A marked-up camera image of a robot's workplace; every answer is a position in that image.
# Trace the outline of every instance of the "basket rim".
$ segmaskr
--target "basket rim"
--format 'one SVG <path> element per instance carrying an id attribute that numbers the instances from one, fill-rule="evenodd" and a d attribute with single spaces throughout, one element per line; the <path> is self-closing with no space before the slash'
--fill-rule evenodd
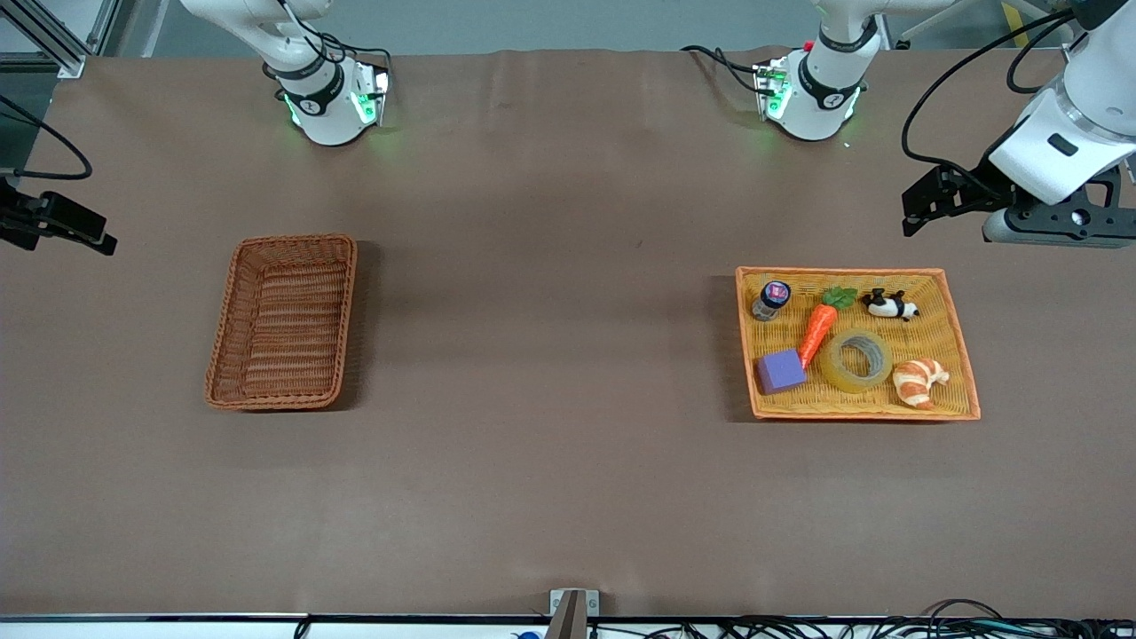
<path id="1" fill-rule="evenodd" d="M 228 324 L 228 316 L 232 307 L 233 289 L 236 284 L 236 271 L 243 258 L 243 252 L 250 247 L 269 243 L 299 243 L 310 241 L 333 241 L 346 246 L 346 282 L 343 291 L 344 300 L 341 302 L 342 313 L 340 326 L 336 332 L 335 346 L 335 373 L 332 376 L 332 388 L 318 395 L 275 395 L 260 396 L 254 398 L 243 398 L 233 400 L 218 399 L 214 395 L 214 382 L 217 375 L 217 365 L 220 358 L 220 348 L 227 337 L 225 330 Z M 206 370 L 204 399 L 206 404 L 223 410 L 270 410 L 270 409 L 300 409 L 300 408 L 324 408 L 329 406 L 339 397 L 343 388 L 343 370 L 345 367 L 348 329 L 350 325 L 351 304 L 354 297 L 356 268 L 358 266 L 359 247 L 354 238 L 345 233 L 309 233 L 302 235 L 261 235 L 241 240 L 228 262 L 228 273 L 225 277 L 225 293 L 222 297 L 220 316 L 217 321 L 217 333 L 214 337 L 212 352 L 209 357 L 209 367 Z"/>
<path id="2" fill-rule="evenodd" d="M 780 273 L 785 275 L 925 275 L 934 280 L 943 296 L 943 302 L 947 308 L 947 323 L 954 333 L 955 343 L 959 347 L 959 359 L 962 373 L 966 376 L 967 404 L 969 410 L 960 415 L 936 415 L 936 414 L 911 414 L 897 415 L 893 413 L 790 413 L 775 412 L 762 408 L 760 403 L 761 393 L 758 391 L 757 376 L 753 365 L 750 362 L 750 338 L 746 334 L 746 308 L 745 308 L 745 276 L 759 273 Z M 793 421 L 882 421 L 882 422 L 971 422 L 982 418 L 982 406 L 978 404 L 978 388 L 975 381 L 975 372 L 970 365 L 970 354 L 967 351 L 966 340 L 962 338 L 962 325 L 959 322 L 959 314 L 954 306 L 954 298 L 946 282 L 946 271 L 937 267 L 925 268 L 817 268 L 795 266 L 738 266 L 734 271 L 734 289 L 737 296 L 738 332 L 742 338 L 742 359 L 745 365 L 745 380 L 750 392 L 750 408 L 758 420 L 793 420 Z"/>

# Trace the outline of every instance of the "wicker basket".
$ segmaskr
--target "wicker basket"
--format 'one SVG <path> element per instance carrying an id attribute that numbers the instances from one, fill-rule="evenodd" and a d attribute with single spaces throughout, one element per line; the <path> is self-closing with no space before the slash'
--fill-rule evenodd
<path id="1" fill-rule="evenodd" d="M 924 269 L 824 269 L 760 268 L 737 269 L 737 310 L 742 326 L 742 352 L 750 387 L 750 404 L 760 418 L 776 420 L 918 420 L 963 421 L 980 415 L 978 391 L 970 368 L 970 358 L 962 341 L 962 330 L 955 314 L 946 275 L 941 268 Z M 771 322 L 753 318 L 750 306 L 770 280 L 780 280 L 793 289 L 788 305 Z M 891 381 L 862 393 L 846 393 L 825 382 L 815 359 L 809 365 L 809 381 L 795 389 L 775 395 L 761 395 L 755 364 L 759 357 L 778 350 L 796 348 L 804 334 L 812 308 L 829 287 L 853 288 L 863 294 L 874 288 L 888 293 L 904 290 L 908 299 L 919 306 L 920 316 L 911 322 L 876 317 L 864 306 L 842 310 L 829 337 L 845 329 L 867 329 L 884 338 L 892 347 L 895 363 L 930 357 L 951 373 L 946 385 L 932 391 L 935 408 L 921 410 L 900 401 Z M 845 365 L 857 370 L 857 356 L 851 349 Z"/>
<path id="2" fill-rule="evenodd" d="M 358 250 L 346 235 L 244 240 L 233 252 L 206 401 L 323 408 L 340 395 Z"/>

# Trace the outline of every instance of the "green carrot top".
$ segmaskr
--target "green carrot top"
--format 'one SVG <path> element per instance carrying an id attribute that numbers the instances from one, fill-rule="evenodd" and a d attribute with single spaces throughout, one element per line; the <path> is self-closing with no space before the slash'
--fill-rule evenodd
<path id="1" fill-rule="evenodd" d="M 820 298 L 820 302 L 843 310 L 855 304 L 855 289 L 833 287 L 825 291 L 825 296 Z"/>

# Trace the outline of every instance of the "black and white toy animal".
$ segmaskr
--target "black and white toy animal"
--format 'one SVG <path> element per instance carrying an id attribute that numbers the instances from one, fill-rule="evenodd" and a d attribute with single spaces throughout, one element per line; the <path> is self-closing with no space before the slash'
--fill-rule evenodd
<path id="1" fill-rule="evenodd" d="M 904 322 L 910 322 L 912 317 L 919 315 L 919 308 L 910 301 L 903 301 L 903 291 L 895 291 L 888 297 L 884 297 L 884 289 L 872 289 L 871 294 L 860 298 L 860 301 L 868 307 L 868 313 L 876 317 L 899 317 Z"/>

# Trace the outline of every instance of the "small jar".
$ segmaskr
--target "small jar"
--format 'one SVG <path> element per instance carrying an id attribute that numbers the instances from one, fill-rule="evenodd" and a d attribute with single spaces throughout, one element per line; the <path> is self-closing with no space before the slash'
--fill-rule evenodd
<path id="1" fill-rule="evenodd" d="M 761 289 L 758 299 L 753 300 L 753 306 L 750 308 L 753 312 L 753 318 L 759 322 L 768 322 L 777 317 L 777 312 L 788 304 L 788 298 L 792 294 L 792 289 L 785 282 L 777 280 L 769 282 Z"/>

